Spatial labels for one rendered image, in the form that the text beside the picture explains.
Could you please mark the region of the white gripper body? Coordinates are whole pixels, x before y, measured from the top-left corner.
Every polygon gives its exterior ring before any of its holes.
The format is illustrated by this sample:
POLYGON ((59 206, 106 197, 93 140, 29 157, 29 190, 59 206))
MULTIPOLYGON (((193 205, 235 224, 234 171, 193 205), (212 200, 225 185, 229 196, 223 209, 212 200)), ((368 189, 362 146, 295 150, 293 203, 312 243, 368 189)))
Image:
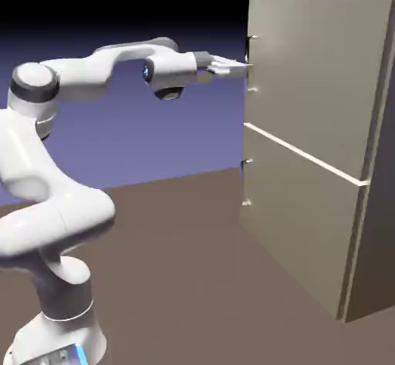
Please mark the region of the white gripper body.
POLYGON ((207 71, 221 78, 245 78, 248 75, 249 64, 222 56, 211 56, 207 71))

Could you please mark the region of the large beige cabinet door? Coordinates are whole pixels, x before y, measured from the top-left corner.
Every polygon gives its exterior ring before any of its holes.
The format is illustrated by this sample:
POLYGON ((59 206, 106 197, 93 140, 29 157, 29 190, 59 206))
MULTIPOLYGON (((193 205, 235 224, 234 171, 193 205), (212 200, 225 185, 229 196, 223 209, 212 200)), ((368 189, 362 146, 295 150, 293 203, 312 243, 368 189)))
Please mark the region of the large beige cabinet door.
POLYGON ((358 181, 393 0, 250 0, 245 120, 358 181))

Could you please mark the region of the beige cabinet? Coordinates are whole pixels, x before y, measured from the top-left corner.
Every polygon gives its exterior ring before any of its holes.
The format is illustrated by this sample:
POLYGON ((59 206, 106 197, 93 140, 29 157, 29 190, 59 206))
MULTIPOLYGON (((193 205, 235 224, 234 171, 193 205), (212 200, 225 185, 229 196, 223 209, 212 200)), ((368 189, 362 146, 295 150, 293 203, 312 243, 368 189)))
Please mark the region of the beige cabinet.
POLYGON ((336 318, 395 306, 395 0, 249 0, 240 222, 336 318))

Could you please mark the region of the small beige cabinet door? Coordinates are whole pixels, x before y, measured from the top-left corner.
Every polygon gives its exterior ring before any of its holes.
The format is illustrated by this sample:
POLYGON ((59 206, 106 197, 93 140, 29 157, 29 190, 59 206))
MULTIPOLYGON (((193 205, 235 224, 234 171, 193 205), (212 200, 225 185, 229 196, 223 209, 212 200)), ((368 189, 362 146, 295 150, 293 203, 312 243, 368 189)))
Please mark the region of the small beige cabinet door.
POLYGON ((364 188, 246 127, 240 221, 336 318, 343 314, 364 188))

